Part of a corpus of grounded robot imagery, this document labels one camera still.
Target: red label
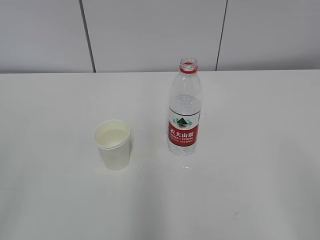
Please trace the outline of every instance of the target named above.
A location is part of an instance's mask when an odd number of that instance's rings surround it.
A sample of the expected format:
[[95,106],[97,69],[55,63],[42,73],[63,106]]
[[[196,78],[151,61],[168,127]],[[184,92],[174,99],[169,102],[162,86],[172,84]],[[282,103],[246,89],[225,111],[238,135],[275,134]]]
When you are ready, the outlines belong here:
[[199,125],[189,130],[182,130],[174,127],[169,122],[168,136],[170,141],[180,147],[188,147],[197,141]]

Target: panel seam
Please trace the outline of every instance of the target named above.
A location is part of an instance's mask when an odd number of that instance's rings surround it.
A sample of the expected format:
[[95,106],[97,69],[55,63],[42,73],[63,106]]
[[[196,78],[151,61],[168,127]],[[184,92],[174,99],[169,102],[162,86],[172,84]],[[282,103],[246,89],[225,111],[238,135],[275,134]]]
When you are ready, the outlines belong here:
[[89,32],[88,32],[88,26],[87,26],[87,21],[86,21],[86,16],[85,16],[85,10],[84,10],[84,5],[82,3],[82,0],[79,0],[79,5],[80,5],[81,16],[82,16],[83,28],[84,28],[84,32],[85,32],[86,43],[88,45],[92,70],[94,73],[96,73],[96,65],[95,65],[94,55],[92,53],[91,42],[90,42],[90,37],[89,37]]
[[223,38],[223,35],[224,35],[224,29],[225,29],[227,7],[228,7],[228,0],[226,0],[226,2],[225,2],[224,16],[223,16],[222,29],[221,29],[220,42],[219,42],[219,50],[218,50],[218,55],[216,57],[216,63],[215,63],[215,71],[217,71],[217,69],[218,69],[218,62],[219,62],[219,57],[220,57],[222,38]]

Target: cup rim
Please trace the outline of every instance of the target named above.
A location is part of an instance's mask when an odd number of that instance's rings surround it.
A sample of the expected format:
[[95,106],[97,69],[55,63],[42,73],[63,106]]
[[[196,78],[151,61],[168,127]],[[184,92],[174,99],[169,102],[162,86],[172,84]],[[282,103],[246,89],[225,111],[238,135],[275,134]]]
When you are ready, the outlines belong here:
[[[128,128],[129,128],[128,136],[125,138],[125,140],[123,140],[121,143],[119,143],[116,146],[113,146],[113,147],[102,146],[102,145],[100,145],[99,143],[96,142],[95,133],[96,133],[97,129],[99,127],[101,127],[101,125],[106,124],[108,122],[112,122],[112,121],[118,121],[118,122],[122,122],[122,123],[126,124],[128,126]],[[130,125],[127,122],[119,120],[119,119],[111,119],[111,120],[107,120],[107,121],[104,121],[104,122],[101,122],[100,124],[98,124],[98,126],[96,126],[94,131],[93,131],[92,138],[93,138],[93,141],[94,141],[94,143],[96,144],[96,146],[98,148],[103,149],[103,150],[113,150],[113,149],[117,149],[117,148],[121,147],[123,144],[125,144],[128,141],[128,139],[130,138],[130,135],[131,135],[131,128],[130,128]]]

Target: mountain logo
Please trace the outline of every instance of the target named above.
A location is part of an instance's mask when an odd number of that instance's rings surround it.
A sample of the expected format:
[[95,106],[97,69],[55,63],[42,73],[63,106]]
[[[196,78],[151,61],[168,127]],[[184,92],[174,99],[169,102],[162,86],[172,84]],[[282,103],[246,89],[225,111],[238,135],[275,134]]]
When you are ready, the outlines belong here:
[[184,128],[192,125],[192,121],[190,121],[189,119],[185,120],[183,117],[180,118],[180,119],[179,118],[175,118],[175,119],[173,119],[173,122],[175,124],[177,124],[177,126],[179,128],[181,128],[181,129],[184,129]]

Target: bottle label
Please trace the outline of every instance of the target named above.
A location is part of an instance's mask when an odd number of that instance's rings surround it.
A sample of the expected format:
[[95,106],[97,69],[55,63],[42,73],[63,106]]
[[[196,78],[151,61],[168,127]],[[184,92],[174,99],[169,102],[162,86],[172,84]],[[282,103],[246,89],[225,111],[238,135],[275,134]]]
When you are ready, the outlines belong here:
[[200,111],[192,115],[181,115],[169,110],[169,140],[180,147],[188,147],[197,141]]

